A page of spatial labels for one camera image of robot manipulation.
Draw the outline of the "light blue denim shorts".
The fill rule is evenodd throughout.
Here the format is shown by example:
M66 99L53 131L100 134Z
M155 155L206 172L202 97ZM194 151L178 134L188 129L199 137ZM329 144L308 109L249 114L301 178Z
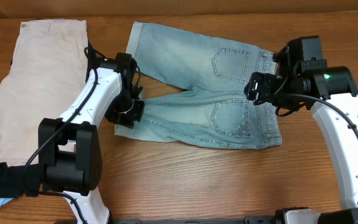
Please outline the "light blue denim shorts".
M244 94L252 73L274 73L270 51L143 22L133 24L126 51L142 74L180 92L145 99L141 121L117 126L116 135L219 149L282 143L275 107L254 105Z

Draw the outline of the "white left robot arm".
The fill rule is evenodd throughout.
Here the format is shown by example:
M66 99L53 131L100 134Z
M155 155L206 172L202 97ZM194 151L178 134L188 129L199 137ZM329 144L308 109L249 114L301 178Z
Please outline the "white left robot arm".
M143 115L143 89L133 80L139 68L130 54L96 53L88 61L88 80L75 101L39 125L40 181L44 193L66 199L77 223L111 223L98 189L103 168L98 128L102 119L133 128Z

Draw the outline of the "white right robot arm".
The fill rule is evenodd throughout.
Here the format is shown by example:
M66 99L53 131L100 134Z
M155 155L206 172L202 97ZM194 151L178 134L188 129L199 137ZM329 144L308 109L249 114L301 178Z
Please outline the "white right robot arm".
M271 223L358 223L358 89L347 67L305 70L279 78L254 72L244 93L254 104L290 113L306 107L317 122L336 173L341 209L283 208Z

